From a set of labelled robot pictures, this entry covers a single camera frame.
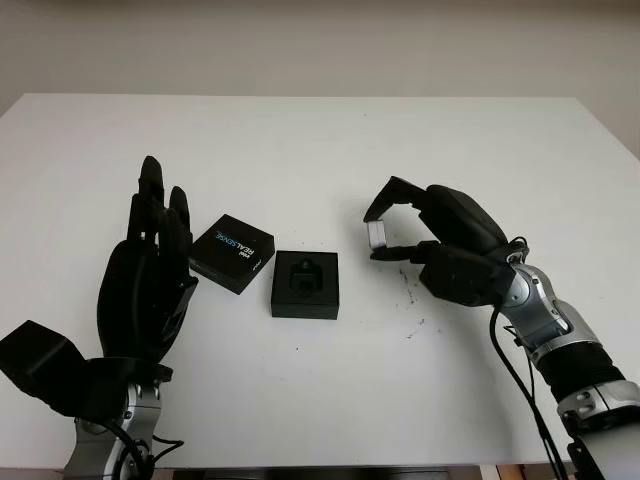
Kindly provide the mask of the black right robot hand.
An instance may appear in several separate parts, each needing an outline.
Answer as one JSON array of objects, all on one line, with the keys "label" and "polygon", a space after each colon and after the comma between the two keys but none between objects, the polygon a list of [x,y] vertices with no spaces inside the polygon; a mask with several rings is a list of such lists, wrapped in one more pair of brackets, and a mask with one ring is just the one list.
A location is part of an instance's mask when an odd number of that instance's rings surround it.
[{"label": "black right robot hand", "polygon": [[[409,204],[435,238],[392,246],[384,238],[383,214]],[[512,265],[529,252],[525,239],[508,240],[487,212],[467,194],[441,185],[422,189],[392,176],[364,216],[375,261],[408,261],[423,267],[419,280],[436,298],[467,307],[497,306],[514,277]]]}]

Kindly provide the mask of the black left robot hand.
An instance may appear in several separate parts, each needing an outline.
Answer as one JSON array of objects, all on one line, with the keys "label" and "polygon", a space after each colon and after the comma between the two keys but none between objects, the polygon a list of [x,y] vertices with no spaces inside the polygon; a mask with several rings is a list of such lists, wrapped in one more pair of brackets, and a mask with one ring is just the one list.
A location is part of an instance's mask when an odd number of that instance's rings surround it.
[{"label": "black left robot hand", "polygon": [[162,167],[144,159],[127,233],[111,253],[97,304],[103,355],[159,363],[175,342],[198,284],[188,200],[178,186],[165,204]]}]

